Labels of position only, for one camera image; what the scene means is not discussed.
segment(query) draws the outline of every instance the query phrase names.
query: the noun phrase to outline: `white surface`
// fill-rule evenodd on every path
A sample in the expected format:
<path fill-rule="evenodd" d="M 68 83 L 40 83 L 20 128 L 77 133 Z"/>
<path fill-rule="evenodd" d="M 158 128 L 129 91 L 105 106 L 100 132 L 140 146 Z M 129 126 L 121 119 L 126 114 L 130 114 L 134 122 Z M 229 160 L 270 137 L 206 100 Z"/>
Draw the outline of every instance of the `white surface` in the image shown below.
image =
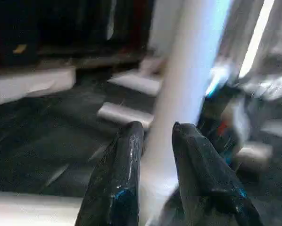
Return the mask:
<path fill-rule="evenodd" d="M 168 56 L 181 15 L 184 0 L 156 0 L 149 34 L 149 48 Z"/>
<path fill-rule="evenodd" d="M 134 89 L 150 96 L 156 96 L 160 91 L 161 79 L 144 76 L 143 72 L 136 70 L 118 73 L 108 82 Z"/>
<path fill-rule="evenodd" d="M 172 150 L 176 121 L 197 124 L 230 0 L 186 0 L 141 159 L 140 225 L 158 218 L 177 187 Z"/>
<path fill-rule="evenodd" d="M 263 124 L 261 131 L 282 138 L 282 120 L 277 119 L 277 120 L 266 121 Z"/>
<path fill-rule="evenodd" d="M 113 122 L 127 124 L 132 121 L 139 121 L 142 123 L 144 129 L 149 129 L 154 116 L 149 113 L 136 111 L 128 107 L 116 105 L 105 102 L 97 112 L 99 117 L 102 117 Z"/>
<path fill-rule="evenodd" d="M 0 226 L 74 226 L 81 198 L 0 192 Z"/>
<path fill-rule="evenodd" d="M 75 69 L 46 69 L 0 76 L 0 104 L 70 89 Z"/>
<path fill-rule="evenodd" d="M 260 10 L 260 13 L 257 19 L 257 23 L 253 31 L 252 38 L 250 40 L 250 44 L 248 46 L 248 49 L 245 55 L 245 59 L 241 66 L 239 78 L 243 78 L 250 71 L 253 65 L 254 58 L 256 56 L 259 44 L 263 37 L 263 33 L 267 25 L 273 4 L 274 4 L 274 0 L 264 0 L 262 9 Z"/>

